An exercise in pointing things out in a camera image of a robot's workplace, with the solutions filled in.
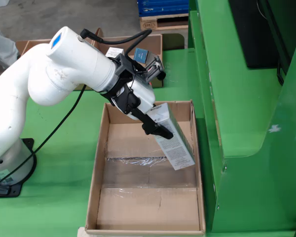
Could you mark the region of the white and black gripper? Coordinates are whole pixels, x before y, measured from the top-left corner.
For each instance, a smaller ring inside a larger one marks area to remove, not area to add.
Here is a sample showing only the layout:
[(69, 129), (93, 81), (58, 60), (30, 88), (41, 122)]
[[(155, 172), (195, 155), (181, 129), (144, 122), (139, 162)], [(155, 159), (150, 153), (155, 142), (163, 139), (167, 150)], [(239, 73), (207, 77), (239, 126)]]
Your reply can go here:
[(153, 108), (155, 95), (150, 84), (142, 82), (138, 76), (120, 77), (111, 90), (104, 90), (101, 95), (133, 120), (140, 120), (146, 135), (158, 135), (168, 140), (173, 133), (166, 127), (154, 122), (146, 113)]

